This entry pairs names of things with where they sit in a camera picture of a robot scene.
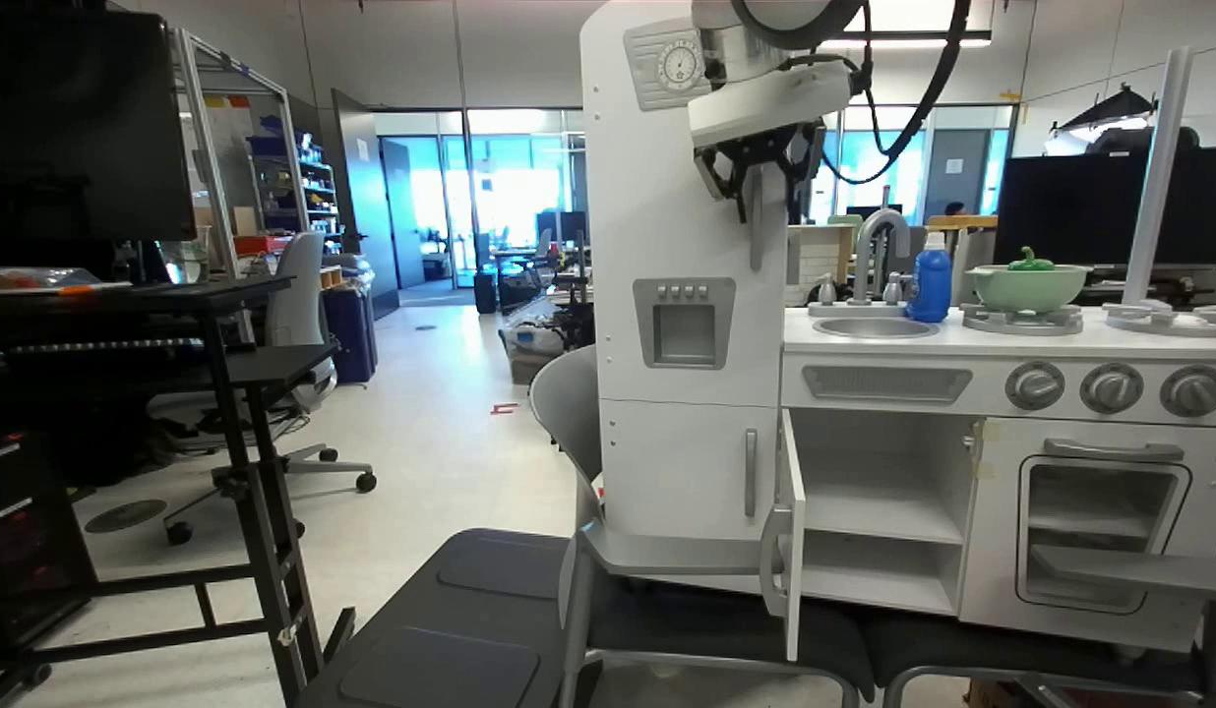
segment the oven door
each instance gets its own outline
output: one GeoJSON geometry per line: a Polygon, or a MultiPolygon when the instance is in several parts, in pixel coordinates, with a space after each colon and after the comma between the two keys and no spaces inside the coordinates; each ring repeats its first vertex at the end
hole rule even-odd
{"type": "Polygon", "coordinates": [[[989,423],[961,617],[1175,648],[1199,597],[1053,575],[1053,553],[1216,559],[1216,429],[989,423]]]}

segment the white play kitchen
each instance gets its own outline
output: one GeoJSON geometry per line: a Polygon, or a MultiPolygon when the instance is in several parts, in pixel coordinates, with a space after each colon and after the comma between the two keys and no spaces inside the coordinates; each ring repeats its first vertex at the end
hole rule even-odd
{"type": "Polygon", "coordinates": [[[823,330],[788,311],[767,546],[792,643],[831,597],[1179,648],[1205,602],[1073,581],[1124,554],[1216,559],[1216,338],[823,330]]]}
{"type": "MultiPolygon", "coordinates": [[[[606,3],[581,36],[606,233],[598,559],[762,593],[792,660],[805,597],[1189,648],[1216,597],[1216,306],[1149,298],[1189,57],[1170,66],[1123,304],[1073,306],[1084,268],[1046,254],[962,280],[940,233],[901,283],[880,254],[907,224],[880,210],[854,235],[854,292],[820,283],[784,311],[788,174],[749,167],[708,195],[690,171],[753,154],[725,129],[754,129],[666,85],[695,40],[640,3],[606,3]]],[[[754,120],[847,107],[839,70],[814,64],[823,92],[762,94],[784,112],[754,120]]]]}

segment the cable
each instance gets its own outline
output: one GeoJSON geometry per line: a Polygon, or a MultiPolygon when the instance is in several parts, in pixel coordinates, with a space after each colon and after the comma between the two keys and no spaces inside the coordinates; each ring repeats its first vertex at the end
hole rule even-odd
{"type": "Polygon", "coordinates": [[[865,0],[865,64],[861,64],[861,75],[859,85],[865,87],[865,102],[868,102],[868,121],[873,121],[873,147],[877,154],[886,154],[886,144],[880,144],[880,120],[877,120],[877,94],[873,94],[873,0],[865,0]]]}
{"type": "Polygon", "coordinates": [[[877,174],[868,174],[868,176],[847,176],[847,174],[831,161],[831,154],[823,154],[823,167],[825,167],[839,183],[847,183],[847,186],[873,186],[873,183],[877,183],[880,174],[890,174],[894,161],[911,147],[911,137],[919,134],[923,120],[931,116],[936,99],[945,94],[945,87],[947,87],[947,78],[951,78],[951,70],[955,70],[961,36],[962,36],[962,28],[966,28],[966,3],[970,3],[970,0],[951,0],[947,45],[945,45],[945,50],[940,50],[940,58],[936,58],[936,70],[931,70],[931,78],[927,78],[927,87],[923,87],[923,94],[919,94],[919,102],[918,102],[907,127],[896,134],[896,144],[894,144],[890,151],[877,147],[877,151],[886,154],[886,167],[880,167],[877,174]]]}

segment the oven knob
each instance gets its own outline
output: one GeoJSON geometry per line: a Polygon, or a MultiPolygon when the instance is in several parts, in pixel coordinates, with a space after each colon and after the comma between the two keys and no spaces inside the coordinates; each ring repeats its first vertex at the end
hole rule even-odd
{"type": "Polygon", "coordinates": [[[1159,386],[1159,404],[1175,418],[1216,414],[1216,372],[1179,372],[1159,386]]]}
{"type": "Polygon", "coordinates": [[[1082,403],[1092,414],[1123,414],[1137,404],[1144,393],[1144,380],[1129,366],[1102,366],[1082,381],[1082,403]]]}
{"type": "Polygon", "coordinates": [[[1067,393],[1067,380],[1062,380],[1062,372],[1053,372],[1046,364],[1020,366],[1008,380],[1008,403],[1020,404],[1020,411],[1046,411],[1062,393],[1067,393]]]}

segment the faucet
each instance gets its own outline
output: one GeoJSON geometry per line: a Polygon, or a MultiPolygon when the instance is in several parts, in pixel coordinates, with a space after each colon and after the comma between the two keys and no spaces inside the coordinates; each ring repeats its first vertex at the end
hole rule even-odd
{"type": "Polygon", "coordinates": [[[880,297],[886,280],[890,280],[890,264],[894,264],[894,241],[903,241],[907,224],[901,213],[894,210],[877,210],[854,235],[854,304],[873,304],[873,297],[880,297]],[[868,292],[868,260],[873,260],[873,245],[877,233],[886,233],[886,250],[877,260],[877,275],[873,275],[873,292],[868,292]]]}

